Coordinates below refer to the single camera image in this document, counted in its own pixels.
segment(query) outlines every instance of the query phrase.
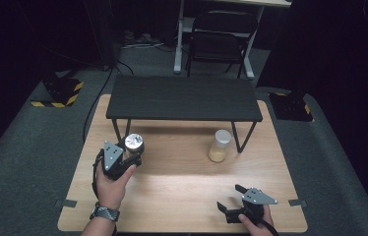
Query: black bench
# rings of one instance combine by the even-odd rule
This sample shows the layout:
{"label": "black bench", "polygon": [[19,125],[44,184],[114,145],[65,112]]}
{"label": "black bench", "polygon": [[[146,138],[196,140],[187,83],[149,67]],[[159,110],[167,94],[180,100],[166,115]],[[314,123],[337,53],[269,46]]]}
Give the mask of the black bench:
{"label": "black bench", "polygon": [[[237,151],[248,143],[257,122],[263,120],[249,81],[217,78],[118,76],[107,108],[117,139],[118,119],[131,120],[230,121]],[[241,146],[235,122],[252,122]]]}

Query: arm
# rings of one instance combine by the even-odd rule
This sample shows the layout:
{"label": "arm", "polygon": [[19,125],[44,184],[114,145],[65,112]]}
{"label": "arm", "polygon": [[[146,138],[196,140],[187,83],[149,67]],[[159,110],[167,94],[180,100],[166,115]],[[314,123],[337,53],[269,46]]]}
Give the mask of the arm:
{"label": "arm", "polygon": [[[251,236],[273,236],[273,234],[262,224],[256,226],[249,220],[248,217],[244,214],[239,214],[239,220],[242,222],[243,225],[248,229]],[[274,226],[273,218],[271,217],[271,210],[270,206],[264,205],[264,220]]]}
{"label": "arm", "polygon": [[[118,210],[121,202],[125,197],[126,184],[131,178],[136,165],[132,165],[126,172],[116,181],[108,179],[102,172],[101,162],[96,169],[96,182],[98,192],[98,202],[103,207]],[[116,227],[116,222],[103,218],[94,217],[84,229],[83,236],[111,236]]]}

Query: jar lid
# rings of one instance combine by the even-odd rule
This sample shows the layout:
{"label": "jar lid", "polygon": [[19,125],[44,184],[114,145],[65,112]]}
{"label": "jar lid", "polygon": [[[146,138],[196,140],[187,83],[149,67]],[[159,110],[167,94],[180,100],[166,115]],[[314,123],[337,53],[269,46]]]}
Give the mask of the jar lid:
{"label": "jar lid", "polygon": [[215,144],[220,148],[226,148],[231,138],[232,136],[226,130],[218,130],[215,132]]}
{"label": "jar lid", "polygon": [[131,134],[126,137],[125,146],[128,150],[136,150],[144,143],[142,136],[138,134]]}

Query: black bench leg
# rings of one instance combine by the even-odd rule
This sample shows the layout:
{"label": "black bench leg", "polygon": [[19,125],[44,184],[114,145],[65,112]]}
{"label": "black bench leg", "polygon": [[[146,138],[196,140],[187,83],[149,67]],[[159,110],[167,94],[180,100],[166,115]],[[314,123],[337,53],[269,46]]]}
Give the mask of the black bench leg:
{"label": "black bench leg", "polygon": [[[119,126],[117,125],[117,120],[112,119],[111,122],[113,123],[114,131],[116,132],[117,140],[120,142],[122,140],[122,137],[120,136]],[[126,125],[126,132],[125,137],[129,135],[129,131],[131,129],[131,119],[128,119],[128,123]]]}
{"label": "black bench leg", "polygon": [[234,121],[231,121],[231,123],[232,123],[233,137],[235,138],[235,142],[236,142],[237,152],[242,153],[243,149],[245,148],[246,144],[249,141],[249,138],[251,138],[252,132],[254,131],[254,128],[255,128],[255,125],[257,124],[257,122],[252,122],[251,129],[249,129],[248,135],[246,136],[245,141],[242,144],[242,147],[239,144],[239,138],[237,136],[235,123],[234,123]]}

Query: wristwatch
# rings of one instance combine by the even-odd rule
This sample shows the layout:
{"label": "wristwatch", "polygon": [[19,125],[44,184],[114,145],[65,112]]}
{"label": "wristwatch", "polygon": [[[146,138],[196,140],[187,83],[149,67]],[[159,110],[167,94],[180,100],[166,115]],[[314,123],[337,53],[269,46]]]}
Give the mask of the wristwatch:
{"label": "wristwatch", "polygon": [[92,214],[90,215],[90,219],[93,219],[96,216],[103,217],[106,219],[110,219],[113,221],[117,221],[119,219],[120,211],[114,210],[111,208],[107,208],[105,206],[101,206],[98,202],[95,203],[94,209],[92,210]]}

